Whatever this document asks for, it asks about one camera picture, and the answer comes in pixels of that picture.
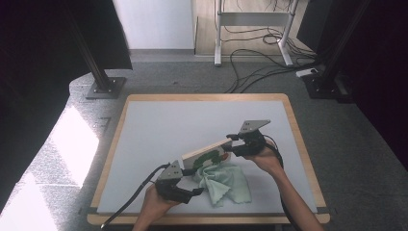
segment white wall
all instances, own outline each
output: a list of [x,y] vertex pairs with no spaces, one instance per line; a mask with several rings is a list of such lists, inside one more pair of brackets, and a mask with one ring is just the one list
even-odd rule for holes
[[194,0],[114,0],[129,49],[193,49]]

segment green cloth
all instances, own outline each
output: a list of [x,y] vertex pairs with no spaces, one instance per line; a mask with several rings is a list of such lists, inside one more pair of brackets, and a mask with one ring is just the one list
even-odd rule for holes
[[229,163],[201,167],[192,178],[200,188],[207,189],[215,207],[223,206],[223,198],[235,203],[252,201],[251,192],[240,167]]

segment gray carpet floor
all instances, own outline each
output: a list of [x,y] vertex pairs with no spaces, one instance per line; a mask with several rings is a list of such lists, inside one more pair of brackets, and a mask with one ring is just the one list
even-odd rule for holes
[[[93,83],[90,74],[71,83],[71,96],[62,117],[74,108],[99,139],[84,183],[78,185],[73,180],[63,155],[51,138],[57,133],[53,131],[15,187],[10,201],[18,203],[13,199],[18,200],[27,187],[35,187],[49,219],[33,212],[24,199],[17,211],[9,206],[8,216],[34,216],[34,224],[42,230],[44,227],[50,227],[48,230],[100,230],[88,224],[87,209],[126,97],[134,93],[222,93],[236,78],[229,63],[223,63],[222,67],[215,67],[212,62],[141,62],[133,65],[134,70],[107,71],[110,77],[127,78],[118,99],[85,99]],[[240,76],[266,65],[237,63]],[[289,96],[330,212],[331,221],[324,225],[326,230],[408,230],[407,171],[356,105],[310,99],[302,80],[295,77],[294,72],[269,77],[245,93],[285,93]],[[26,199],[38,200],[35,196],[35,193],[28,193]],[[271,225],[156,226],[151,230],[193,228],[274,230]]]

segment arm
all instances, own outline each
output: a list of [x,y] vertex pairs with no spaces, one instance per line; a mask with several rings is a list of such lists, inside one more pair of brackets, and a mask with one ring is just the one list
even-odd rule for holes
[[265,147],[259,154],[246,156],[245,159],[253,161],[260,169],[273,177],[282,200],[301,230],[323,230],[318,219],[293,187],[272,150]]
[[171,207],[178,204],[180,203],[162,199],[162,197],[157,194],[156,187],[151,185],[146,190],[138,220],[136,220],[132,231],[147,230],[153,221],[164,216]]

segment white desk frame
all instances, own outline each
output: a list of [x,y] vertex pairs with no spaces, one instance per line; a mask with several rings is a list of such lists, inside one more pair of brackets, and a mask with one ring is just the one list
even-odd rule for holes
[[284,26],[283,37],[278,41],[286,65],[293,65],[286,48],[298,0],[293,0],[288,13],[226,13],[222,11],[222,0],[218,0],[217,40],[215,65],[221,66],[221,26]]

